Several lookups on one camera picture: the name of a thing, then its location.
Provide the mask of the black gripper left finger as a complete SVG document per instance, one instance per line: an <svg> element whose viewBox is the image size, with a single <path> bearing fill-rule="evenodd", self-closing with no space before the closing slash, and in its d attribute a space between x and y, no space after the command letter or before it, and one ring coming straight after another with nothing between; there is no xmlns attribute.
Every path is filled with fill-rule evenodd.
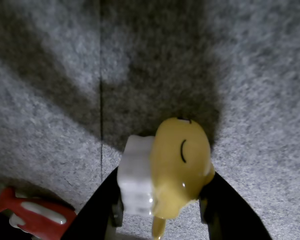
<svg viewBox="0 0 300 240"><path fill-rule="evenodd" d="M123 225L124 205L117 174L116 167L63 234L65 240L104 240L110 229Z"/></svg>

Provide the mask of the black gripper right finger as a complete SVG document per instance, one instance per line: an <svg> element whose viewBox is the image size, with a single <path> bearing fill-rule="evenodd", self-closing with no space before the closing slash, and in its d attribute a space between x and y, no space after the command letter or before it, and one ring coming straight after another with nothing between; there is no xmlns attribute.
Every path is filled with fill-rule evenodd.
<svg viewBox="0 0 300 240"><path fill-rule="evenodd" d="M210 240L270 240L260 217L217 172L199 195L200 218Z"/></svg>

